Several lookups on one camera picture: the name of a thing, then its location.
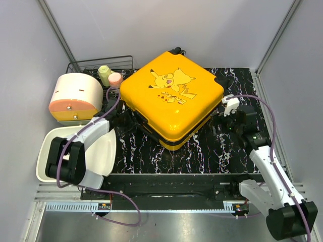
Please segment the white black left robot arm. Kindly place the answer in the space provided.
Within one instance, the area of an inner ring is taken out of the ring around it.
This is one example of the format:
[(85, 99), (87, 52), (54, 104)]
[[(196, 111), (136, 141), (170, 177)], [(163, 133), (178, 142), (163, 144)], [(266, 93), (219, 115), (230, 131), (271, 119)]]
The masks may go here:
[(99, 138), (116, 127), (130, 128), (133, 115), (124, 101), (116, 101), (106, 112), (98, 112), (78, 132), (66, 138), (55, 137), (51, 141), (45, 175), (68, 184), (91, 188), (99, 200), (109, 194), (109, 187), (103, 184), (104, 175), (86, 167), (85, 152)]

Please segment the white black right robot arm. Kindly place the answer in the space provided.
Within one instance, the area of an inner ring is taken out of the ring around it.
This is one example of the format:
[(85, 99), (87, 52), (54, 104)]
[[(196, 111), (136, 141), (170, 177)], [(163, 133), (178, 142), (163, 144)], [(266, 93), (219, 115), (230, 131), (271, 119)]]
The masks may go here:
[(241, 175), (229, 187), (235, 200), (245, 197), (265, 217), (266, 225), (276, 240), (310, 236), (318, 209), (307, 202), (291, 183), (272, 150), (269, 136), (256, 125), (253, 107), (224, 105), (216, 120), (224, 131), (234, 134), (249, 158), (259, 169), (268, 191), (247, 175)]

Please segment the yellow Pikachu suitcase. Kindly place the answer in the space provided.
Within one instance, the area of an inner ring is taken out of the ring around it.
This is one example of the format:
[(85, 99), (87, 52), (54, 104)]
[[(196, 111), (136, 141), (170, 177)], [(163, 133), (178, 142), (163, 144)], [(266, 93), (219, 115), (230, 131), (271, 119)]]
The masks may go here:
[(209, 119), (225, 95), (214, 74), (176, 47), (121, 83), (121, 99), (139, 126), (166, 149), (180, 149)]

